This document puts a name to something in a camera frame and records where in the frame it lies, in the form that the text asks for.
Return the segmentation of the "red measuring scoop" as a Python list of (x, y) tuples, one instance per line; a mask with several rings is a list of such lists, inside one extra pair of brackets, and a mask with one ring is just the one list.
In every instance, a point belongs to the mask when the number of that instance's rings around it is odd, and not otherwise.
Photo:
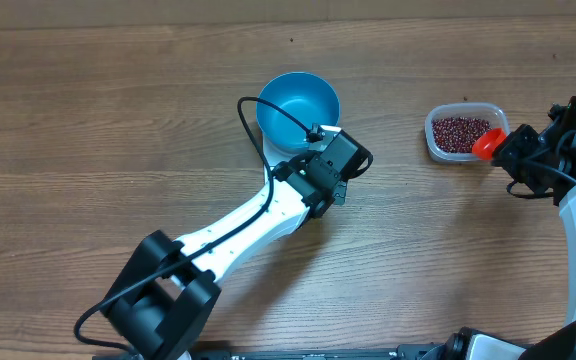
[(494, 128), (479, 137), (472, 146), (471, 152), (478, 159), (491, 161), (495, 149), (506, 139), (502, 128)]

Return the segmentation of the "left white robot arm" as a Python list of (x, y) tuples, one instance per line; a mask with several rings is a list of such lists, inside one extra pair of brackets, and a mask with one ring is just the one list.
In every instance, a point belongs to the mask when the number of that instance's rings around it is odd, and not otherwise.
[(217, 222), (171, 239), (145, 237), (106, 295), (101, 312), (141, 359), (178, 359), (197, 340), (222, 282), (250, 256), (345, 200), (371, 153), (327, 128), (310, 150), (272, 168), (249, 201)]

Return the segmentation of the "clear plastic bean container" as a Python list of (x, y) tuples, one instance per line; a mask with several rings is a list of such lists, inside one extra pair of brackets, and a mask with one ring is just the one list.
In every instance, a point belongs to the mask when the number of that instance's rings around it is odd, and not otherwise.
[(509, 134), (504, 112), (491, 103), (453, 103), (434, 108), (425, 120), (430, 157), (439, 163), (479, 161), (472, 153), (475, 142), (490, 130)]

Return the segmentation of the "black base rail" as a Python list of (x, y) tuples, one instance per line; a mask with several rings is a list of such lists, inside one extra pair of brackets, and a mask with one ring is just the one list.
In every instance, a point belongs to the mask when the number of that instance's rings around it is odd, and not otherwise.
[(243, 351), (226, 342), (203, 342), (181, 356), (191, 360), (427, 360), (531, 359), (530, 345), (515, 344), (464, 327), (444, 342), (399, 344), (378, 349), (297, 349)]

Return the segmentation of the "white digital kitchen scale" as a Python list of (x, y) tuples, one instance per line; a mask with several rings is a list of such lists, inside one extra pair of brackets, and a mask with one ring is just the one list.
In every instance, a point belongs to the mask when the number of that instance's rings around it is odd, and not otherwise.
[[(281, 150), (277, 145), (271, 142), (266, 136), (262, 136), (263, 153), (271, 168), (274, 168), (279, 162), (289, 161), (293, 157), (302, 153), (302, 150)], [(343, 205), (346, 201), (347, 183), (340, 182), (333, 191), (333, 200), (335, 205)]]

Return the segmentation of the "teal blue bowl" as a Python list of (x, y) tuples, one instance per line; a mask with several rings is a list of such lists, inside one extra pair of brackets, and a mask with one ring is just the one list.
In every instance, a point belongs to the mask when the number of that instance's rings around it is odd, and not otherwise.
[[(334, 88), (323, 78), (307, 72), (274, 78), (261, 90), (259, 98), (292, 115), (308, 130), (313, 123), (337, 126), (341, 116)], [(308, 148), (306, 131), (277, 110), (258, 103), (256, 118), (265, 138), (281, 151), (297, 153)]]

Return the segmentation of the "red beans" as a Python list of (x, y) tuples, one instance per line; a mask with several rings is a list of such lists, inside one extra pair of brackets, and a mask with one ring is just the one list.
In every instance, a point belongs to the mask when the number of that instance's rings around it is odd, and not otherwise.
[(446, 153), (471, 153), (475, 141), (492, 129), (489, 121), (475, 117), (447, 117), (431, 122), (437, 147)]

